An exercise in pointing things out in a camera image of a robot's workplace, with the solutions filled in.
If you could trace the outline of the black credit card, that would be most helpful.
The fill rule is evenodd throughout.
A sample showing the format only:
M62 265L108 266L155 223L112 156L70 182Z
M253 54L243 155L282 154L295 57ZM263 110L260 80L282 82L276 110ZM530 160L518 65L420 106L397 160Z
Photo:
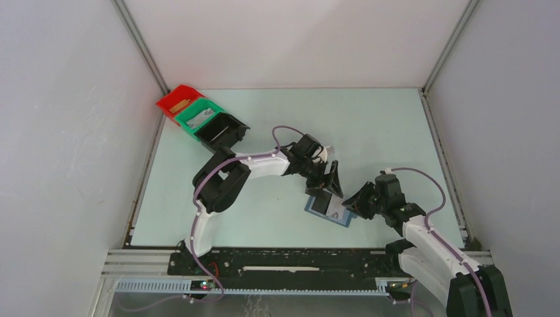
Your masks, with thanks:
M308 201L307 211L326 215L332 194L330 192L321 192L319 195L312 195Z

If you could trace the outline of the blue card holder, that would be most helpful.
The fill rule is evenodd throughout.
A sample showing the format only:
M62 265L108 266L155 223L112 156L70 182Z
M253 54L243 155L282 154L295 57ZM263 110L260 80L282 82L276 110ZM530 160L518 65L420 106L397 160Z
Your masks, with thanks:
M330 192L320 192L311 195L304 210L324 220L330 221L345 228L357 216L349 209L342 206L343 200Z

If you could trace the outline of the grey credit card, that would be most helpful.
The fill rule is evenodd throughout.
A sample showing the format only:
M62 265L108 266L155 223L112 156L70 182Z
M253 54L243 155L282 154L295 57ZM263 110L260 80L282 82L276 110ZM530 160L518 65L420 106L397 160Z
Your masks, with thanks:
M326 216L339 222L346 221L349 217L349 212L342 205L343 202L344 199L333 195Z

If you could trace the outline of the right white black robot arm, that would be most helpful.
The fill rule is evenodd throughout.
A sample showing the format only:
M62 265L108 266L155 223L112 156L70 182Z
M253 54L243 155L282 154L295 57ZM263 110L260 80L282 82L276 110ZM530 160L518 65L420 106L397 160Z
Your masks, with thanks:
M513 315L501 271L445 240L430 220L433 213L406 200L395 174L383 172L342 205L364 219L381 215L401 236L386 245L385 270L412 276L440 301L447 316Z

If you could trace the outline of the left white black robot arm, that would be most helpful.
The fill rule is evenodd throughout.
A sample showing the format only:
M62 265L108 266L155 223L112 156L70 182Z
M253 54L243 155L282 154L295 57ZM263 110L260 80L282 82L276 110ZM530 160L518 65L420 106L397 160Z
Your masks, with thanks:
M206 272L206 254L213 247L213 218L233 205L248 180L296 174L306 180L309 190L342 198L338 161L329 161L328 155L327 148L309 134L264 153L241 154L220 147L193 179L192 202L197 211L184 241L189 252L183 266L193 275Z

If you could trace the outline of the grey card in green bin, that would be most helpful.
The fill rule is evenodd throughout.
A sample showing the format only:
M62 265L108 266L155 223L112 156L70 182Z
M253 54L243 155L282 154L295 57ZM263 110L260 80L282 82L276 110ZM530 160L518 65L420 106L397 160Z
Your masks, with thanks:
M194 116L192 119L188 120L187 126L191 129L197 129L199 126L203 125L209 118L215 114L215 111L211 108L207 108L201 111L199 114Z

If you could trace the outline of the orange card in red bin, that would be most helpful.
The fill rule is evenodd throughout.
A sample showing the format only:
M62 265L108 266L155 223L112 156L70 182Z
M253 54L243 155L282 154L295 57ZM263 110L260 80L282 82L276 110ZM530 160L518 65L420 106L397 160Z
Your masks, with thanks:
M182 109L186 108L190 104L191 100L183 99L179 103L175 104L173 107L170 108L170 112L176 113L180 112Z

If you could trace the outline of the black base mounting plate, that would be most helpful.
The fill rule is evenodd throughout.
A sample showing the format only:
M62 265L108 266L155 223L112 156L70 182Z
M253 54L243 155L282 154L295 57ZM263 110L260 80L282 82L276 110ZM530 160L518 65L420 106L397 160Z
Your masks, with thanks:
M376 290L376 281L411 280L378 248L214 247L198 260L180 242L167 274L218 279L224 288Z

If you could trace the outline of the black plastic bin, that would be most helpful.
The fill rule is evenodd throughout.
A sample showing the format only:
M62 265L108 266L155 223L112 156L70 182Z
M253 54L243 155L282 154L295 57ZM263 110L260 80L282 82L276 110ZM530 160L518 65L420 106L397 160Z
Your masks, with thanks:
M232 114L220 112L203 124L194 135L208 151L215 153L221 147L231 148L241 142L249 129L248 125Z

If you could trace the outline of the green plastic bin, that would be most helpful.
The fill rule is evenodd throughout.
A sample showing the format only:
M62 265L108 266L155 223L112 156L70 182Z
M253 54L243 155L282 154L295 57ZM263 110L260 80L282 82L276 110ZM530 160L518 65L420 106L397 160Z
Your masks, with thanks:
M208 98L198 98L179 112L174 119L179 126L196 141L199 137L196 133L209 123L217 114L225 110Z

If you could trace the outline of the red plastic bin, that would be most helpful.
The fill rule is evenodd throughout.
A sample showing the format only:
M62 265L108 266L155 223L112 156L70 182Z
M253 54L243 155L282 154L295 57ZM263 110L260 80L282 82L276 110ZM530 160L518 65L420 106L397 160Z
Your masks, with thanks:
M172 90L166 96L162 97L158 102L156 102L156 105L162 110L164 115L169 120L174 122L176 125L179 125L179 122L176 120L176 116L200 98L205 98L205 96L198 90L186 85L178 85L174 90ZM170 112L170 108L183 99L191 100L190 104L180 112Z

